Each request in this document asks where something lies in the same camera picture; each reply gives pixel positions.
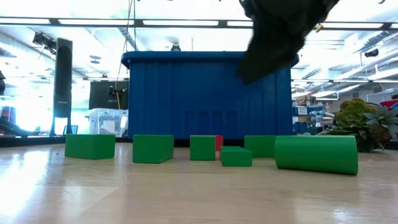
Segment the blue bin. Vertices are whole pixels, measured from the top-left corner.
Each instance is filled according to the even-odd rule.
[[[135,134],[292,134],[290,68],[251,85],[237,76],[243,52],[127,52],[129,137]]]

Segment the black speaker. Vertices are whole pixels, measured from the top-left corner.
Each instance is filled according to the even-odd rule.
[[[68,118],[67,133],[72,133],[72,128],[70,127],[72,112],[72,50],[72,41],[57,38],[51,136],[55,135],[55,118]]]

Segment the white ceiling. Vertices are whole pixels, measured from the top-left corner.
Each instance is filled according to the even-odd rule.
[[[331,11],[328,21],[398,21],[398,1],[386,0],[341,0]],[[135,18],[138,19],[244,19],[238,0],[141,0],[136,2]],[[128,0],[2,0],[0,16],[14,17],[64,17],[64,18],[127,18]],[[43,32],[48,37],[62,37],[73,41],[74,76],[108,77],[118,75],[124,36],[117,28],[84,27],[21,27],[0,26],[0,47],[8,46],[16,58],[0,57],[0,69],[9,77],[49,76],[52,72],[51,55],[43,51],[46,60],[29,54],[24,47],[41,53],[42,48],[32,43],[35,32]],[[243,51],[251,38],[249,29],[182,29],[182,28],[140,28],[130,29],[138,50],[170,50],[178,42],[182,50],[188,51]],[[317,75],[318,78],[331,78],[347,70],[359,67],[361,59],[354,54],[353,46],[359,39],[374,32],[353,32],[321,30],[307,37],[306,46],[300,51],[300,63],[292,71],[293,78],[302,78],[310,68],[338,68],[332,72]],[[393,39],[381,48],[383,54],[390,54],[398,45]],[[101,57],[99,64],[90,63],[90,55]],[[374,58],[363,58],[370,63]],[[119,77],[128,77],[125,69]]]

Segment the green rectangular block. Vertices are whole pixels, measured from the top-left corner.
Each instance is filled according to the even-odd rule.
[[[252,166],[251,151],[239,146],[223,146],[221,147],[221,164],[223,166]]]
[[[67,134],[65,157],[112,159],[116,137],[113,134]]]
[[[275,140],[276,136],[245,136],[244,148],[253,158],[274,158]]]
[[[192,161],[215,161],[216,136],[190,136],[190,159]]]
[[[134,163],[160,164],[173,159],[174,136],[136,134],[132,142],[132,161]]]

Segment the wooden floor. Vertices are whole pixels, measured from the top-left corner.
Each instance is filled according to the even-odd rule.
[[[357,177],[189,161],[63,156],[64,145],[0,148],[0,223],[398,223],[398,151],[360,154]]]

